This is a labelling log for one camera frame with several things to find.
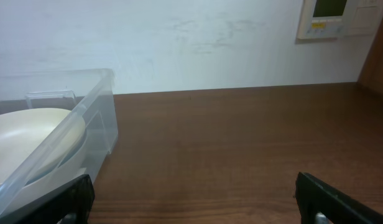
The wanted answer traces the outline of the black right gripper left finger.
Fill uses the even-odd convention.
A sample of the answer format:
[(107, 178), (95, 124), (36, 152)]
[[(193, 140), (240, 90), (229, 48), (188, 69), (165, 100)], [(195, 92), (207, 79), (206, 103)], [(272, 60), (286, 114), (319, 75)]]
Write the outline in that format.
[(2, 224), (87, 224), (95, 199), (91, 178), (83, 174), (0, 218)]

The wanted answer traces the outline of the wall control panel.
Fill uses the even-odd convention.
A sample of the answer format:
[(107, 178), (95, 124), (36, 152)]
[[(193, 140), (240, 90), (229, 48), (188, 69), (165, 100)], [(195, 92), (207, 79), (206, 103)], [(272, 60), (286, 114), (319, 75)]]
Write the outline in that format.
[(304, 0), (297, 38), (369, 35), (383, 15), (383, 0)]

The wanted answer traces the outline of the cream large bowl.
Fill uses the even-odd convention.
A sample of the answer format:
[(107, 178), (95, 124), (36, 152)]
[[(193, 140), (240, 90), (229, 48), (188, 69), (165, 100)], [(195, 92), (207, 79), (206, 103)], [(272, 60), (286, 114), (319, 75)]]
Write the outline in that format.
[(40, 198), (41, 196), (55, 190), (56, 188), (66, 184), (72, 179), (84, 174), (85, 168), (81, 168), (81, 164), (86, 154), (86, 141), (75, 151), (72, 156), (58, 168), (49, 172), (39, 180), (27, 184), (17, 194), (14, 200), (8, 205), (3, 214), (7, 214), (17, 210), (28, 203)]

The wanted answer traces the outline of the clear plastic storage container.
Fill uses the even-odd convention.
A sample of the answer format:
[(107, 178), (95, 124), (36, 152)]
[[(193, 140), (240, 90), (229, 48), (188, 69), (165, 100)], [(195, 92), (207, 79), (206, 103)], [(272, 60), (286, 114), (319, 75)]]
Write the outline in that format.
[[(43, 140), (31, 155), (0, 185), (0, 218), (27, 184), (58, 168), (86, 141), (81, 164), (95, 180), (105, 157), (118, 140), (113, 95), (114, 73), (110, 69), (0, 75), (0, 114), (36, 108), (60, 108), (70, 114)], [(76, 148), (61, 157), (56, 166), (35, 176), (44, 161), (58, 147), (76, 116), (85, 121), (85, 133)]]

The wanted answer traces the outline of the beige large bowl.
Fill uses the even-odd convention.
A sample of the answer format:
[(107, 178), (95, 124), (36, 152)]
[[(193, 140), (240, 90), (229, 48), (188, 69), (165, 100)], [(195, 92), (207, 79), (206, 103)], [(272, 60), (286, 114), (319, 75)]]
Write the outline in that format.
[[(69, 114), (69, 110), (60, 108), (36, 108), (0, 114), (0, 185)], [(35, 176), (56, 166), (63, 155), (77, 147), (84, 133), (85, 121), (81, 116), (76, 116), (65, 130), (58, 147)]]

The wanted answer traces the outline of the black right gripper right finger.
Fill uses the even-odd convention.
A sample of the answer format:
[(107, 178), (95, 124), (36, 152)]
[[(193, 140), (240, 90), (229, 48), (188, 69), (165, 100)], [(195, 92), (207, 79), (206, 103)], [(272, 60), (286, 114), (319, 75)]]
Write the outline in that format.
[(295, 186), (302, 224), (383, 223), (382, 214), (307, 172), (298, 173)]

